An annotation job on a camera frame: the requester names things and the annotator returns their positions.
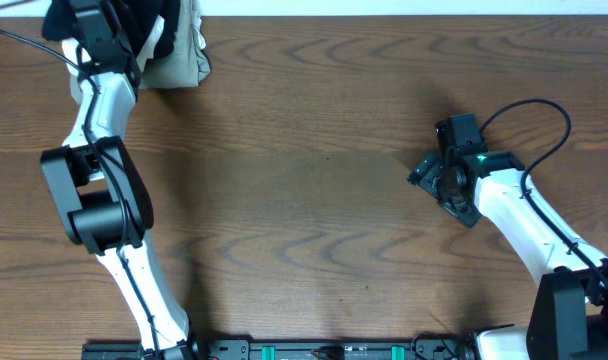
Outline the black leggings with coral cuffs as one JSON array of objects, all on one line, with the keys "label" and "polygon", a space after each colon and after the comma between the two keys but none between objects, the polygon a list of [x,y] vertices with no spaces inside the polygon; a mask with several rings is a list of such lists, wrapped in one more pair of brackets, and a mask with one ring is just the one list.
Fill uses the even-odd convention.
[{"label": "black leggings with coral cuffs", "polygon": [[[151,32],[164,0],[111,1],[122,29],[127,34],[131,49],[137,55]],[[70,1],[53,0],[42,26],[42,36],[48,41],[69,38],[80,40],[76,18]]]}]

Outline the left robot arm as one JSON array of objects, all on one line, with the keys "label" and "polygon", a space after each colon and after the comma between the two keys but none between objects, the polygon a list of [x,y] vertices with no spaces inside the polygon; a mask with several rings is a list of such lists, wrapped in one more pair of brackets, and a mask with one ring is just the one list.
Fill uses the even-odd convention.
[{"label": "left robot arm", "polygon": [[79,112],[40,165],[66,235],[107,269],[140,332],[137,342],[91,340],[84,359],[200,356],[153,249],[151,198],[124,144],[144,67],[171,52],[179,10],[177,1],[54,1],[42,25],[43,38],[63,46]]}]

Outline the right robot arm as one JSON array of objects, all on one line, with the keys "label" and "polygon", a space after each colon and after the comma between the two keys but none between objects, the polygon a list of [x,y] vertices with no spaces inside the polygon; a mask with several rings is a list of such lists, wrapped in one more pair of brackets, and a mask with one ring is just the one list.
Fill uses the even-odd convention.
[{"label": "right robot arm", "polygon": [[435,126],[438,153],[408,177],[464,226],[487,218],[531,274],[537,294],[525,327],[480,330],[460,359],[608,359],[608,256],[582,239],[509,151],[491,152],[472,114]]}]

